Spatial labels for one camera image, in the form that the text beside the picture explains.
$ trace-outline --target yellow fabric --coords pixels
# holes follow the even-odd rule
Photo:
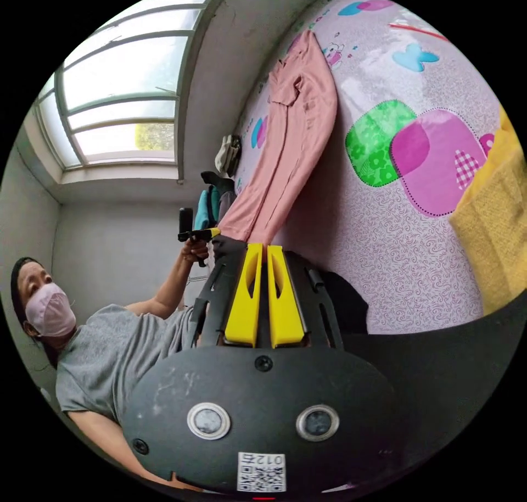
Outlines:
[[[500,128],[485,164],[450,217],[478,284],[484,315],[527,287],[527,164],[500,106]]]

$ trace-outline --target window frame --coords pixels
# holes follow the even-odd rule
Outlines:
[[[199,10],[199,14],[194,23],[194,29],[192,30],[170,30],[170,31],[160,31],[152,32],[149,34],[141,34],[137,36],[128,37],[123,40],[110,41],[109,43],[90,51],[89,53],[79,57],[72,63],[64,66],[64,63],[57,68],[54,73],[53,87],[48,90],[45,94],[38,95],[35,103],[33,104],[33,113],[38,121],[40,131],[44,137],[44,140],[49,147],[49,151],[52,154],[53,158],[61,166],[63,173],[70,171],[75,171],[79,169],[90,169],[101,166],[115,166],[115,165],[137,165],[138,163],[145,164],[159,164],[164,166],[176,167],[178,171],[178,178],[183,179],[183,145],[184,141],[183,131],[186,122],[185,112],[181,108],[182,103],[186,106],[188,104],[188,96],[190,92],[190,83],[194,75],[195,61],[201,47],[201,43],[205,36],[206,29],[209,26],[210,21],[214,17],[218,6],[223,0],[205,0],[203,3],[194,4],[194,3],[185,3],[185,4],[173,4],[166,5],[162,7],[150,8],[140,12],[132,13],[127,16],[123,16],[117,20],[104,24],[90,35],[90,37],[100,33],[103,30],[118,26],[124,22],[127,22],[132,19],[136,19],[142,16],[151,15],[154,13],[162,13],[171,10]],[[130,42],[139,41],[142,39],[150,38],[159,38],[159,37],[176,37],[176,36],[185,36],[187,37],[187,42],[182,54],[182,60],[180,65],[180,71],[177,78],[177,85],[175,91],[159,89],[159,92],[143,92],[143,93],[129,93],[122,94],[119,96],[106,97],[91,101],[89,103],[79,105],[75,108],[68,109],[66,106],[66,98],[64,92],[64,72],[75,66],[76,64],[87,60],[89,57],[92,57],[103,51],[112,49],[116,46],[122,46],[123,44],[128,44]],[[77,159],[79,160],[78,165],[65,166],[63,161],[60,158],[60,153],[57,149],[54,148],[52,140],[47,133],[43,118],[41,104],[47,99],[51,94],[55,94],[55,100],[57,102],[58,112],[62,128],[68,138],[70,145],[72,146]],[[96,124],[83,125],[73,129],[70,125],[69,117],[78,114],[80,112],[85,112],[91,109],[103,107],[111,104],[120,104],[126,102],[136,102],[136,101],[166,101],[170,100],[174,102],[174,116],[172,118],[127,118],[127,119],[118,119],[118,120],[108,120],[105,122],[99,122]],[[145,156],[143,152],[139,155],[138,151],[125,151],[125,152],[113,152],[113,153],[104,153],[97,155],[89,155],[86,157],[75,137],[75,133],[81,132],[83,130],[89,130],[104,126],[114,126],[130,123],[173,123],[174,126],[174,153],[173,157],[168,158],[165,153],[153,153],[154,156],[148,157]]]

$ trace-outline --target hand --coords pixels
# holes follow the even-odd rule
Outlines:
[[[192,242],[187,240],[181,249],[181,257],[187,262],[197,262],[199,259],[209,258],[209,249],[207,243],[203,240]]]

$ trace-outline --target face mask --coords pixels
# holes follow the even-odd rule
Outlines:
[[[45,284],[29,299],[26,317],[44,337],[64,336],[77,322],[66,294],[54,283]]]

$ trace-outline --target green pattern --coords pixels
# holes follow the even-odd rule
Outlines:
[[[394,99],[373,107],[350,129],[347,155],[365,184],[382,187],[399,177],[390,159],[390,143],[416,117],[413,110]]]

